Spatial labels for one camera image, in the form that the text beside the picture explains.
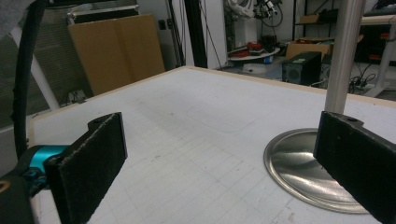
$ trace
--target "cardboard box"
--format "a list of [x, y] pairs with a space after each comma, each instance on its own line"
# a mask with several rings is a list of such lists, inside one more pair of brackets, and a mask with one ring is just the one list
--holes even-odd
[[94, 95], [164, 72], [152, 15], [69, 26]]
[[319, 14], [314, 15], [306, 15], [300, 17], [299, 24], [309, 24], [309, 23], [316, 23], [319, 20]]
[[304, 51], [318, 51], [321, 52], [321, 59], [324, 55], [332, 53], [332, 45], [330, 44], [301, 44], [297, 41], [292, 41], [288, 44], [286, 50], [286, 59], [291, 59], [292, 57], [300, 54]]

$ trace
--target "floor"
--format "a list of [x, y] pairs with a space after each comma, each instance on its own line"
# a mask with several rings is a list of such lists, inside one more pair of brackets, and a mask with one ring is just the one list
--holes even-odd
[[[281, 57], [275, 57], [273, 63], [267, 64], [265, 66], [259, 65], [259, 69], [261, 69], [260, 72], [254, 74], [249, 72], [247, 69], [244, 70], [243, 66], [225, 67], [223, 68], [223, 71], [236, 73], [243, 76], [262, 77], [280, 81], [282, 74], [281, 62], [283, 60], [284, 59]], [[367, 64], [354, 64], [351, 77], [358, 76], [360, 70], [363, 70], [366, 66]], [[370, 74], [376, 74], [378, 67], [379, 65], [376, 64], [371, 65], [365, 73], [366, 76]], [[396, 101], [396, 67], [389, 67], [387, 71], [387, 81], [389, 82], [389, 88], [386, 91], [380, 93], [376, 98]], [[5, 128], [0, 130], [0, 176], [10, 171], [16, 163], [17, 157], [14, 147], [13, 129], [12, 127]]]

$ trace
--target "metal stand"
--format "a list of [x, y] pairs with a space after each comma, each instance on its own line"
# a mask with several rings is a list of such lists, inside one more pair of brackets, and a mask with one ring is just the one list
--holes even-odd
[[[364, 0], [342, 1], [337, 22], [325, 110], [343, 114]], [[273, 179], [287, 192], [315, 206], [345, 213], [367, 213], [313, 156], [317, 129], [293, 130], [273, 139], [264, 153]]]

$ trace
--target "desk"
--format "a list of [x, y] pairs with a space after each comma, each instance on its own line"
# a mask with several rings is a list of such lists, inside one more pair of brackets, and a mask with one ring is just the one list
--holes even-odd
[[379, 71], [377, 79], [375, 82], [375, 87], [367, 91], [364, 95], [376, 97], [381, 91], [383, 91], [388, 84], [385, 83], [385, 74], [387, 73], [387, 68], [389, 66], [390, 57], [395, 50], [396, 37], [396, 15], [390, 16], [376, 16], [376, 17], [363, 17], [361, 20], [361, 25], [385, 25], [390, 24], [389, 30], [389, 41], [385, 46], [384, 53], [382, 54], [381, 64], [379, 65]]
[[[277, 135], [317, 128], [325, 90], [181, 67], [31, 122], [33, 145], [71, 144], [120, 111], [129, 158], [91, 223], [377, 223], [292, 197], [263, 163]], [[348, 95], [346, 115], [395, 142], [396, 103]], [[50, 191], [40, 223], [59, 223]]]

